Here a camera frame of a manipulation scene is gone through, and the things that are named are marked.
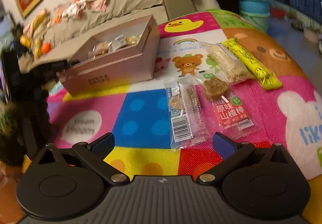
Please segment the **hawthorn lollipop red packet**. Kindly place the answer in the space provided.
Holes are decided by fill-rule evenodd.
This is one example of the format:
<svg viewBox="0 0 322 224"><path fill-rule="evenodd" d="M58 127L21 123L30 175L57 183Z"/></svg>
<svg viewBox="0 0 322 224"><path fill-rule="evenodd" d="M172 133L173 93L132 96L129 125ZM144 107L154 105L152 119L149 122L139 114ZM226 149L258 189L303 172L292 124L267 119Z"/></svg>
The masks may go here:
<svg viewBox="0 0 322 224"><path fill-rule="evenodd" d="M200 72L196 77L196 89L209 128L233 140L261 129L244 99L218 74Z"/></svg>

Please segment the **lollipop packet with barcode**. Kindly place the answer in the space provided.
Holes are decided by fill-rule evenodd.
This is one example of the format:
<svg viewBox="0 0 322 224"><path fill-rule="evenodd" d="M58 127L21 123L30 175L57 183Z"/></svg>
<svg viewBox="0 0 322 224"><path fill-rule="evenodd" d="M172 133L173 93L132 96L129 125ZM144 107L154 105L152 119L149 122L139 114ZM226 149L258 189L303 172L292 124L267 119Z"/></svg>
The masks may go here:
<svg viewBox="0 0 322 224"><path fill-rule="evenodd" d="M194 77L172 78L164 82L170 122L170 146L184 149L210 139L196 92Z"/></svg>

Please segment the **yellow cheese stick packet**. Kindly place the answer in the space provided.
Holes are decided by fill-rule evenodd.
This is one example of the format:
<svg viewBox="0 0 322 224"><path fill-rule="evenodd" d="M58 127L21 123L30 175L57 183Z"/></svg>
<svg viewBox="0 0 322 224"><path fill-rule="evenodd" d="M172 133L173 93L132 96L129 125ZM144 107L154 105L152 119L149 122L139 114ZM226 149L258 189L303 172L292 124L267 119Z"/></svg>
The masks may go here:
<svg viewBox="0 0 322 224"><path fill-rule="evenodd" d="M274 72L266 68L252 53L242 47L236 38L230 38L222 42L222 45L244 64L264 90L275 90L282 87L282 82Z"/></svg>

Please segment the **packaged rice cracker bar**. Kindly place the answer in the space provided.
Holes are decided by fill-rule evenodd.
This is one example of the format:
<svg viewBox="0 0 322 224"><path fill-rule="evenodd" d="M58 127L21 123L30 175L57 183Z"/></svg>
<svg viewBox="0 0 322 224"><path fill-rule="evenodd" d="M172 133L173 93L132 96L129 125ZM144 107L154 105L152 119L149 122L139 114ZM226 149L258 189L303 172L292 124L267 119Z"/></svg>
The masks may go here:
<svg viewBox="0 0 322 224"><path fill-rule="evenodd" d="M234 85L249 79L254 79L254 76L244 64L223 44L199 42L199 45L207 51L206 64L228 84Z"/></svg>

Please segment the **packaged bread bun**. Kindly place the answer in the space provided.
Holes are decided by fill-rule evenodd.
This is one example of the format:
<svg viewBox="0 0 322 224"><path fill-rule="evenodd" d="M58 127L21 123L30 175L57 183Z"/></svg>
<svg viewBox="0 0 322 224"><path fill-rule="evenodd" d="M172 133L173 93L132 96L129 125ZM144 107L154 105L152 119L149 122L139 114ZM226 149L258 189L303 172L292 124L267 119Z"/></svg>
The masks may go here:
<svg viewBox="0 0 322 224"><path fill-rule="evenodd" d="M92 50L88 51L88 57L89 58L95 58L100 55L109 53L110 48L111 48L111 43L112 42L100 42L99 44L96 44Z"/></svg>

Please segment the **pink cardboard gift box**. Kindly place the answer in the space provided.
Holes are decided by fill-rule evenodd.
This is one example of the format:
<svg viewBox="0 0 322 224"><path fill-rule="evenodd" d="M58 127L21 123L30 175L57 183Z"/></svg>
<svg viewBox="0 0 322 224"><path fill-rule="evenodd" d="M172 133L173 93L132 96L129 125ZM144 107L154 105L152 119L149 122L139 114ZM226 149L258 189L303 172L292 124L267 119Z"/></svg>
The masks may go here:
<svg viewBox="0 0 322 224"><path fill-rule="evenodd" d="M101 42L118 36L138 42L97 57L89 52ZM61 71L58 79L71 94L88 92L147 81L153 78L160 34L153 15L143 16L91 36L71 57L71 67Z"/></svg>

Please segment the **packaged orange pastry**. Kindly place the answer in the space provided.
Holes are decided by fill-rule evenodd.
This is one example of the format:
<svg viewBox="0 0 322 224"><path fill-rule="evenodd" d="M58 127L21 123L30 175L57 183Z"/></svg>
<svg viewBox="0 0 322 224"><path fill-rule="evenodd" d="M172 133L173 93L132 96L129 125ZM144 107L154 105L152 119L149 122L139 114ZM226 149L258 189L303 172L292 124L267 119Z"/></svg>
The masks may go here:
<svg viewBox="0 0 322 224"><path fill-rule="evenodd" d="M136 35L136 36L130 36L125 39L126 46L133 46L139 43L141 39L141 35Z"/></svg>

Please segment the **packaged brown braised eggs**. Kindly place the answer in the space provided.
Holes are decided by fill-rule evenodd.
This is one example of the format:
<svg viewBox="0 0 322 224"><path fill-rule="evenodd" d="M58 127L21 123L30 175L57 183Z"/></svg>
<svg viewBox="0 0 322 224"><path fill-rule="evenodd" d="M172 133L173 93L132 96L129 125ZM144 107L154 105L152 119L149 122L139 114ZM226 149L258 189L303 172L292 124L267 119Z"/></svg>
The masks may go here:
<svg viewBox="0 0 322 224"><path fill-rule="evenodd" d="M117 36L108 44L109 53L115 52L127 45L124 35Z"/></svg>

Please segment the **person with dark hair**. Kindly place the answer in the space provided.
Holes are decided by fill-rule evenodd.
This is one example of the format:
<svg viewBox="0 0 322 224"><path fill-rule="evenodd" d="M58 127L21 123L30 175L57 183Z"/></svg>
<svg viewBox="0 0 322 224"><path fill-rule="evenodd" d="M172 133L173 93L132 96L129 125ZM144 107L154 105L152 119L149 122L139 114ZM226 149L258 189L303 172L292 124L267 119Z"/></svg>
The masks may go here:
<svg viewBox="0 0 322 224"><path fill-rule="evenodd" d="M1 162L20 166L53 137L43 86L69 67L67 60L40 64L22 73L17 55L1 53Z"/></svg>

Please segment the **orange toy ball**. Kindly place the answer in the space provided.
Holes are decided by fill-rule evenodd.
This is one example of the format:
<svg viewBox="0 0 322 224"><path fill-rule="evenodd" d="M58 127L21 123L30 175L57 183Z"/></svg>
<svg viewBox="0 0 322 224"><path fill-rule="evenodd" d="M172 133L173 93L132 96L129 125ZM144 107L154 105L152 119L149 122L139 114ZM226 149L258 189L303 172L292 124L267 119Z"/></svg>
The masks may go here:
<svg viewBox="0 0 322 224"><path fill-rule="evenodd" d="M44 42L41 46L41 53L47 54L52 50L52 45L49 42Z"/></svg>

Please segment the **beige covered sofa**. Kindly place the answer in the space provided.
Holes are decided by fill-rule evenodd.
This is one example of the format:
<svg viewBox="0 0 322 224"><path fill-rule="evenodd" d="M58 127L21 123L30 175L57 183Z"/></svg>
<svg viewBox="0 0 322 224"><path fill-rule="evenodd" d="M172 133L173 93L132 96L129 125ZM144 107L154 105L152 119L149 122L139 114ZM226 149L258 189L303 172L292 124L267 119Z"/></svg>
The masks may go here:
<svg viewBox="0 0 322 224"><path fill-rule="evenodd" d="M79 18L57 24L52 24L50 13L42 10L35 18L39 25L31 39L48 42L52 49L38 60L24 54L19 58L19 67L26 73L42 63L70 60L90 36L139 17L153 15L157 24L163 24L190 13L219 8L217 0L107 0L103 11L84 8Z"/></svg>

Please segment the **green plastic bucket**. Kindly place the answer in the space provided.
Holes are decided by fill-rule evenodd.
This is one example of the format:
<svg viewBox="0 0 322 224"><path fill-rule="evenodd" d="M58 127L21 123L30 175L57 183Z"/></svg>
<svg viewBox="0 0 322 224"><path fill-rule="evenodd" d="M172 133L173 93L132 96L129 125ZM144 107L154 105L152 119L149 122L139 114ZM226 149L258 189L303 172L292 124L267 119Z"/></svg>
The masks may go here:
<svg viewBox="0 0 322 224"><path fill-rule="evenodd" d="M241 17L252 23L254 26L259 28L263 32L267 32L268 30L268 18L270 17L270 13L249 13L241 11Z"/></svg>

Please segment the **pile of pink clothes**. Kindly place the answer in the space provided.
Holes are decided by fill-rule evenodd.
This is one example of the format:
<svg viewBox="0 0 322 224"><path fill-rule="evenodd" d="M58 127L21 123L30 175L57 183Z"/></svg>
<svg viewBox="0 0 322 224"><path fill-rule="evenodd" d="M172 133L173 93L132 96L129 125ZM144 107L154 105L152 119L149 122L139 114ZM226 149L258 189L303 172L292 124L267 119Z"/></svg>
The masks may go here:
<svg viewBox="0 0 322 224"><path fill-rule="evenodd" d="M55 8L56 16L51 17L48 26L73 19L80 19L83 10L105 12L108 0L73 0L72 3L60 4Z"/></svg>

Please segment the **red plastic basin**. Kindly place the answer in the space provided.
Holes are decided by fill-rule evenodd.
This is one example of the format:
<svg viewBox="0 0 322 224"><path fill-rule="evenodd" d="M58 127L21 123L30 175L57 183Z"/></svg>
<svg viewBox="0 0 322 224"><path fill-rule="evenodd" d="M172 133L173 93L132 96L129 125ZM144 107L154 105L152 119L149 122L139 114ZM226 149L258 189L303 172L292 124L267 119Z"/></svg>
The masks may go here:
<svg viewBox="0 0 322 224"><path fill-rule="evenodd" d="M270 15L273 18L284 19L287 12L282 8L270 7Z"/></svg>

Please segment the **teal plastic bucket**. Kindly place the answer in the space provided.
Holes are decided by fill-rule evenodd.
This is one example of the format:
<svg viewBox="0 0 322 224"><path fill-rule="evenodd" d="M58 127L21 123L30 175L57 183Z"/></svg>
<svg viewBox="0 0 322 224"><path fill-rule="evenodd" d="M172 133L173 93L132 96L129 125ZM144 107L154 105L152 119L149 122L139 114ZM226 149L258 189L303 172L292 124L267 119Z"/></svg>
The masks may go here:
<svg viewBox="0 0 322 224"><path fill-rule="evenodd" d="M239 0L240 10L253 14L267 14L270 12L268 0Z"/></svg>

